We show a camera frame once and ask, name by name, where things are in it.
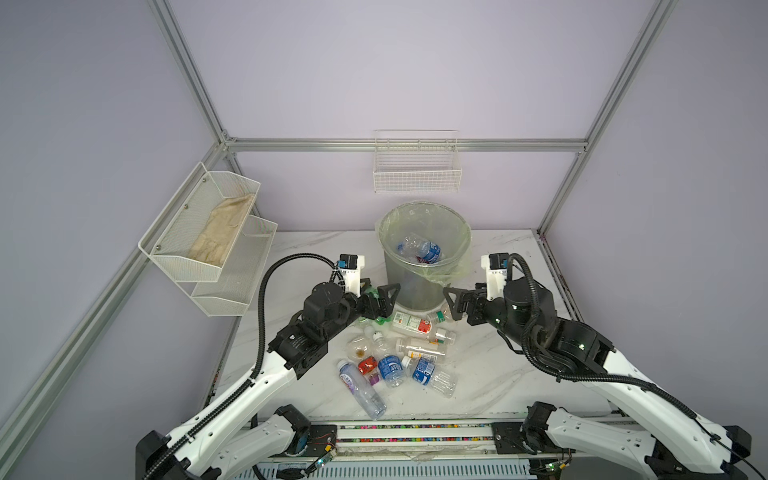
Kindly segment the red label small bottle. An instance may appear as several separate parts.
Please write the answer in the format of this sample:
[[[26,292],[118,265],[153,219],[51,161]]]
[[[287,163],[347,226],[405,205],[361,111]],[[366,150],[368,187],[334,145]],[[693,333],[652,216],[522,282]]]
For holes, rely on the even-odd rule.
[[[381,381],[378,361],[368,338],[364,336],[354,337],[346,346],[346,354],[347,358],[357,366],[360,373],[371,385],[376,385]]]

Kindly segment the purple label clear bottle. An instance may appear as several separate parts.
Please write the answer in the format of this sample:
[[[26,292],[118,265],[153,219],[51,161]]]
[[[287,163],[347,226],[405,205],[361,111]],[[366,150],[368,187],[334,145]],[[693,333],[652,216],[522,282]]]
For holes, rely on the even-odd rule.
[[[379,420],[386,412],[386,404],[358,367],[342,360],[337,365],[338,374],[357,403],[372,420]]]

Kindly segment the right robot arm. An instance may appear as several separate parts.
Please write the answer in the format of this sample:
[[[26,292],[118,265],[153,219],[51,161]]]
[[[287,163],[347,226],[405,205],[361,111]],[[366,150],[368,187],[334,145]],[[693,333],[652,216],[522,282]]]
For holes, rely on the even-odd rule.
[[[557,382],[581,384],[631,418],[636,429],[591,421],[537,401],[510,443],[531,455],[581,452],[645,479],[745,479],[754,467],[752,437],[695,412],[637,369],[590,325],[560,317],[552,293],[517,253],[481,259],[486,280],[446,287],[456,320],[489,325],[516,354]]]

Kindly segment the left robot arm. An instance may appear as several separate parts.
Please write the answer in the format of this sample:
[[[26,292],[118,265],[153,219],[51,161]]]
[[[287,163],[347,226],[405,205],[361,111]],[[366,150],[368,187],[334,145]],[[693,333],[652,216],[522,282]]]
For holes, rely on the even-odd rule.
[[[246,426],[314,367],[349,325],[390,316],[401,290],[397,283],[372,289],[361,275],[362,256],[343,254],[337,262],[308,257],[331,268],[329,280],[313,287],[272,340],[259,339],[254,365],[220,397],[171,432],[151,431],[137,443],[136,478],[231,479],[274,455],[304,451],[311,423],[292,405],[261,425]]]

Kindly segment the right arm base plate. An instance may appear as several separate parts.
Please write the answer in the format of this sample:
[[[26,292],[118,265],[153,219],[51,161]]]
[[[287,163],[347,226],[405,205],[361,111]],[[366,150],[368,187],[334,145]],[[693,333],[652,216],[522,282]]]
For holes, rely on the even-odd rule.
[[[492,437],[498,454],[532,454],[541,451],[537,431],[527,422],[494,422]]]

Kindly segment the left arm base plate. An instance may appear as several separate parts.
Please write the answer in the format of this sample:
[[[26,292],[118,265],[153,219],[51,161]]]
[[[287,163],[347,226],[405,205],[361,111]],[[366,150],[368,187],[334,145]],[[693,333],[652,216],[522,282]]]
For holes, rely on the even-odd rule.
[[[337,442],[338,427],[335,424],[313,424],[298,440],[293,441],[282,453],[284,457],[319,457]]]

